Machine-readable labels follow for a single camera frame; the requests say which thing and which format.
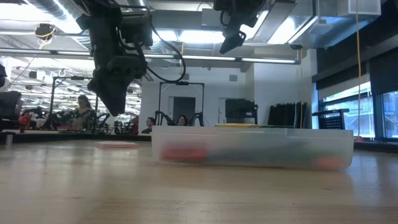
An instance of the plastic bin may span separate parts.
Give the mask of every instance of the plastic bin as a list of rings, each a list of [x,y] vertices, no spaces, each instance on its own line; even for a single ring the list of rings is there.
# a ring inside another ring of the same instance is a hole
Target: plastic bin
[[[154,126],[162,162],[298,169],[344,169],[353,159],[351,130]]]

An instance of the orange object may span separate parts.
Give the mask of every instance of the orange object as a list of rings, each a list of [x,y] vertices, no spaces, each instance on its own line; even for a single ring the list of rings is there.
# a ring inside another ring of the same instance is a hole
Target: orange object
[[[317,160],[317,166],[320,169],[341,169],[344,167],[344,162],[339,158],[321,157]]]
[[[162,151],[161,158],[170,161],[202,162],[207,158],[207,150],[200,144],[171,144]]]
[[[21,116],[18,121],[21,124],[25,125],[25,129],[30,129],[30,121],[32,120],[32,115],[25,115],[25,116]]]

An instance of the glass window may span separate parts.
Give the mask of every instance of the glass window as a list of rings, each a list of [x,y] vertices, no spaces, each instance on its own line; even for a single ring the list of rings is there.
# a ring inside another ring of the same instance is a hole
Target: glass window
[[[371,83],[363,83],[361,85],[361,93],[369,93],[367,97],[361,99],[361,115],[360,115],[360,135],[364,138],[374,138],[374,116],[373,116],[373,98],[370,95]],[[358,135],[358,86],[348,90],[331,95],[323,99],[323,101],[331,102],[339,100],[338,103],[325,106],[325,110],[349,109],[348,113],[344,113],[345,128],[353,130],[354,135]]]
[[[386,138],[398,138],[398,91],[383,94],[384,133]]]
[[[344,113],[344,122],[347,130],[353,130],[354,135],[358,135],[358,100],[350,100],[342,103],[325,106],[328,110],[349,109]],[[361,132],[364,138],[374,138],[374,117],[373,117],[373,99],[366,97],[361,99]]]
[[[361,85],[361,93],[367,93],[371,91],[371,82],[366,82]],[[358,86],[352,87],[348,90],[336,93],[334,95],[328,96],[324,99],[325,102],[339,100],[344,97],[358,95]]]

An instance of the wooden table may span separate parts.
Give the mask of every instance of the wooden table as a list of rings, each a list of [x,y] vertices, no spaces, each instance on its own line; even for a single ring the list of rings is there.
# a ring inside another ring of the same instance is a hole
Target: wooden table
[[[0,148],[0,223],[398,223],[395,154],[321,172],[162,165],[150,143],[92,145]]]

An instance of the black chair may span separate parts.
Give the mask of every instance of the black chair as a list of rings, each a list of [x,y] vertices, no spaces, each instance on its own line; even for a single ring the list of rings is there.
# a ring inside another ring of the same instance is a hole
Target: black chair
[[[344,113],[349,112],[349,109],[322,111],[313,113],[312,116],[318,116],[319,129],[338,129],[345,130]]]

